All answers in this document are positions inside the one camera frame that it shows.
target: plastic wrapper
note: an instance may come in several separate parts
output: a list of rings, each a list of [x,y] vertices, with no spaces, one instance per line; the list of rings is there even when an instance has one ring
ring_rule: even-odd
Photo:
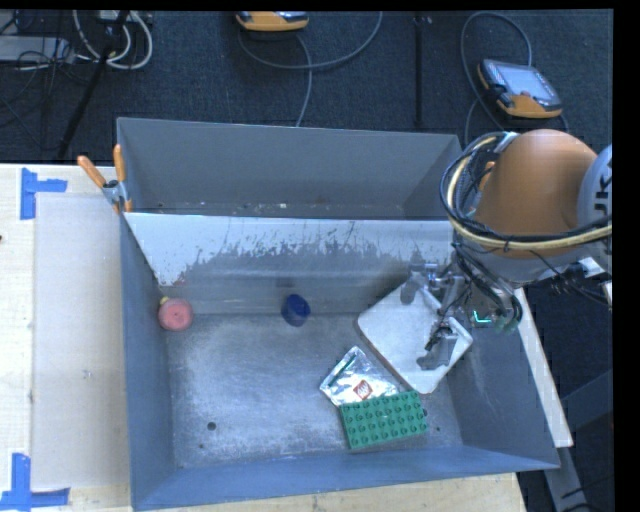
[[[336,406],[399,392],[357,346],[351,348],[331,370],[322,381],[320,391]]]

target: white cable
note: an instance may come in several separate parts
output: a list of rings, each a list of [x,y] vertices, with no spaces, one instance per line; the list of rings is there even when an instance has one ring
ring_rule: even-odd
[[[76,30],[78,31],[78,35],[80,35],[80,39],[82,40],[82,44],[84,44],[85,48],[89,51],[91,55],[93,55],[94,58],[87,57],[86,55],[82,55],[82,54],[78,54],[76,55],[76,57],[83,60],[90,60],[92,62],[97,62],[98,60],[100,60],[100,54],[93,48],[93,46],[91,46],[91,44],[89,44],[89,40],[87,39],[87,36],[84,35],[84,32],[80,27],[80,20],[78,19],[77,9],[73,9],[71,13],[73,15],[73,22],[75,24]],[[122,53],[120,53],[120,55],[116,55],[115,57],[111,57],[109,60],[107,60],[107,64],[112,61],[120,60],[125,55],[127,55],[127,53],[129,53],[129,50],[131,49],[131,34],[129,33],[129,29],[127,29],[126,26],[123,26],[122,29],[124,31],[125,36],[127,37],[127,45],[125,49],[122,51]]]
[[[85,45],[89,53],[91,53],[95,57],[95,59],[91,59],[90,57],[86,57],[84,55],[78,55],[78,57],[85,60],[93,60],[95,62],[96,59],[100,59],[100,54],[89,44],[89,41],[84,35],[84,32],[80,27],[80,20],[78,19],[78,11],[76,9],[73,9],[72,14],[73,14],[73,20],[76,26],[76,30],[78,31],[78,34],[82,39],[82,43]],[[136,64],[127,65],[127,64],[119,64],[117,62],[122,58],[124,58],[131,50],[131,34],[129,33],[129,30],[127,29],[127,27],[123,26],[122,28],[127,37],[127,46],[125,50],[121,52],[119,55],[116,55],[115,57],[107,59],[107,65],[114,69],[122,69],[122,70],[140,69],[143,66],[145,66],[149,62],[149,60],[151,60],[151,56],[153,55],[153,37],[151,36],[151,31],[149,30],[149,27],[136,11],[131,11],[129,16],[131,16],[131,18],[136,23],[138,23],[142,27],[142,30],[144,31],[145,37],[147,39],[147,45],[148,45],[147,54],[144,56],[144,58],[140,62],[137,62]]]

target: bin floor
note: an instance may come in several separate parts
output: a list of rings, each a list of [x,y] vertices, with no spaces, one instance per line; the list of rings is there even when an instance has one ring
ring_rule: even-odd
[[[354,345],[383,368],[356,317],[312,314],[293,327],[280,315],[196,315],[187,331],[169,332],[176,464],[348,451],[339,410],[319,387]],[[376,450],[462,444],[446,379],[422,402],[427,434]]]

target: gray bin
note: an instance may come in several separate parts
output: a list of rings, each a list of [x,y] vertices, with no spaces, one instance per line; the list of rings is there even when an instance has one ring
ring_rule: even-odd
[[[421,396],[429,430],[348,449],[319,386],[416,252],[442,263],[440,176],[456,136],[122,118],[131,502],[136,510],[556,468],[518,333],[472,348]],[[311,315],[286,323],[297,293]],[[163,296],[191,301],[183,332]]]

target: pink ball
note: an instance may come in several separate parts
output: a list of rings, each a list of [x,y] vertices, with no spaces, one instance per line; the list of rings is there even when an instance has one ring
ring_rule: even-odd
[[[193,308],[186,299],[168,299],[160,305],[158,320],[163,329],[184,331],[193,321]]]

